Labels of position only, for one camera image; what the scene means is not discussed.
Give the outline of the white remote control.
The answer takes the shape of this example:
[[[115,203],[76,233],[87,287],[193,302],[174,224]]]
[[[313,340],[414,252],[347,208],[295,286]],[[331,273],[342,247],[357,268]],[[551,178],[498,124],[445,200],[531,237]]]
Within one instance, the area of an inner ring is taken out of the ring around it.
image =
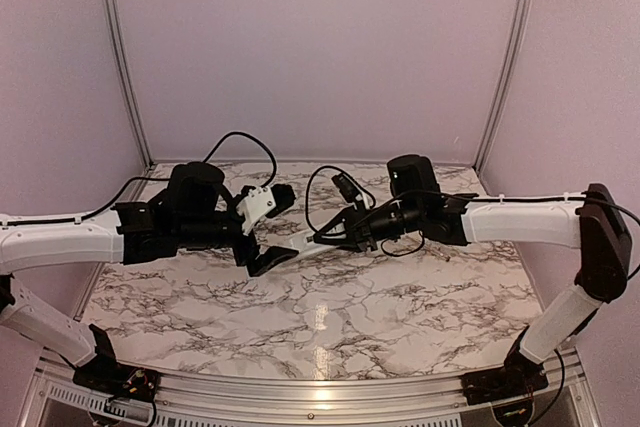
[[[282,240],[277,247],[295,252],[295,259],[304,259],[337,249],[335,245],[320,244],[313,240],[313,232],[309,229],[297,232]]]

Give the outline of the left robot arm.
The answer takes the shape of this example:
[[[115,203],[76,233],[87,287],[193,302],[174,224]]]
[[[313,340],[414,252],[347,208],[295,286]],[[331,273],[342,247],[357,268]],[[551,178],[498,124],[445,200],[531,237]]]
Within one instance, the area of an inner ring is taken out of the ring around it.
[[[257,277],[294,256],[286,248],[262,251],[254,227],[290,208],[287,184],[244,187],[237,195],[225,175],[206,162],[179,164],[164,189],[146,202],[112,202],[66,218],[1,218],[1,324],[58,353],[106,392],[125,385],[126,370],[108,334],[49,305],[15,273],[59,264],[133,265],[173,258],[179,250],[228,249]]]

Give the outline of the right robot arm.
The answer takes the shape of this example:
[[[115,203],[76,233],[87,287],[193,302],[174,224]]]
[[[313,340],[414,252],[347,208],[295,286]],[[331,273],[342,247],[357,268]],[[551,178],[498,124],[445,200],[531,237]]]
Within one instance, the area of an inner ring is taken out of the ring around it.
[[[579,250],[581,266],[573,285],[525,328],[497,370],[495,385],[506,395],[529,384],[534,370],[603,304],[618,299],[636,273],[630,267],[632,238],[624,221],[629,213],[602,184],[553,197],[480,197],[442,192],[424,156],[397,157],[387,169],[392,197],[378,207],[359,199],[347,175],[336,177],[335,185],[351,205],[314,231],[315,244],[365,252],[419,232],[444,245],[508,241]]]

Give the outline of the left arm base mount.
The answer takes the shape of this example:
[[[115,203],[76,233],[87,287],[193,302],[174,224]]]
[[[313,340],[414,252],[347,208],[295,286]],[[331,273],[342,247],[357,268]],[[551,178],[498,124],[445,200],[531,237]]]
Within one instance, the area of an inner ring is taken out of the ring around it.
[[[73,383],[108,394],[115,399],[151,402],[155,399],[160,373],[153,369],[116,364],[115,366],[77,368]]]

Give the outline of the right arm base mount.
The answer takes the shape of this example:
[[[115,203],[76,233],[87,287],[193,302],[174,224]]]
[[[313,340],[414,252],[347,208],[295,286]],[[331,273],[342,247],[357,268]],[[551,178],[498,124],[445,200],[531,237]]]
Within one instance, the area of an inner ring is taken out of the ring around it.
[[[543,368],[524,373],[497,367],[466,373],[461,377],[461,384],[467,403],[479,405],[530,395],[547,388],[549,382]]]

